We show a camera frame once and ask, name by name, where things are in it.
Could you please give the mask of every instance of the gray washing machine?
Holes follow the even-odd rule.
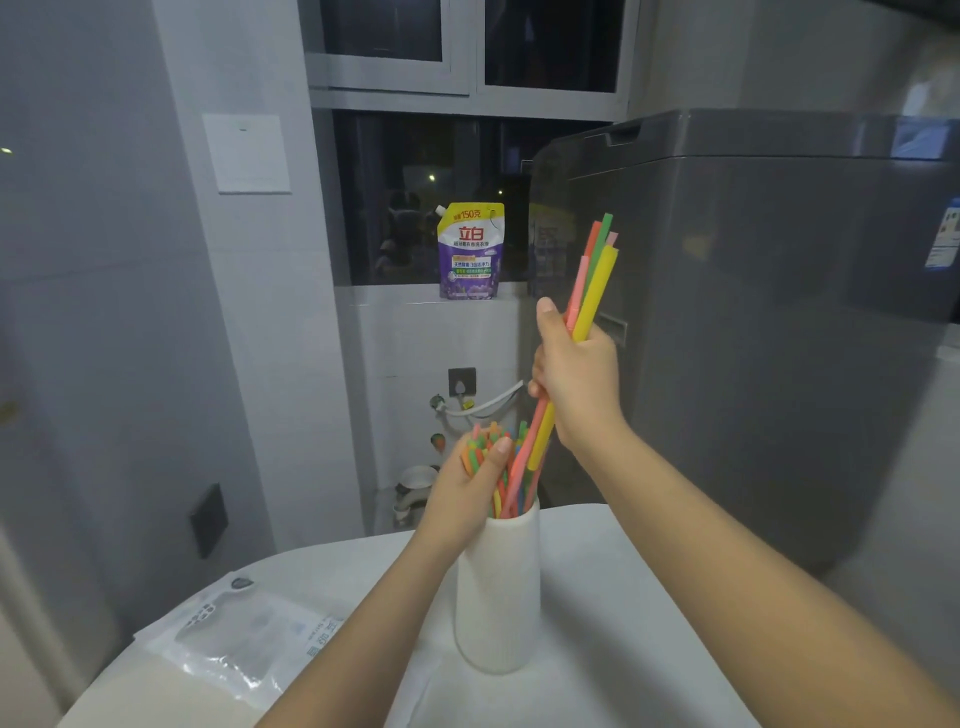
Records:
[[[864,114],[684,110],[558,139],[534,164],[532,292],[565,303],[612,213],[597,323],[629,422],[823,569],[856,546],[960,295],[958,159],[955,121]],[[559,443],[543,483],[590,499]]]

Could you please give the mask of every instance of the person's right hand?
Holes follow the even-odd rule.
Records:
[[[543,343],[534,358],[533,397],[546,394],[556,408],[560,441],[576,454],[588,437],[622,425],[616,345],[600,328],[574,344],[564,317],[550,299],[537,301],[537,328]]]

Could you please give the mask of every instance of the plastic bag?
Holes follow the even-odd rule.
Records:
[[[502,203],[452,203],[443,211],[437,226],[442,298],[496,296],[504,228]]]
[[[265,711],[341,624],[232,572],[135,638],[183,671]]]

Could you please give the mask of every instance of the light switch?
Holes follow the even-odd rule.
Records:
[[[221,194],[290,192],[279,116],[205,113],[204,128]]]

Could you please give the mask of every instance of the round table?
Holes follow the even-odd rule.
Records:
[[[420,633],[440,667],[413,726],[757,726],[606,505],[541,513],[542,630],[530,664],[478,672],[453,640],[456,568]],[[343,616],[410,533],[310,546],[248,567],[264,588]],[[60,728],[237,728],[259,713],[131,644]]]

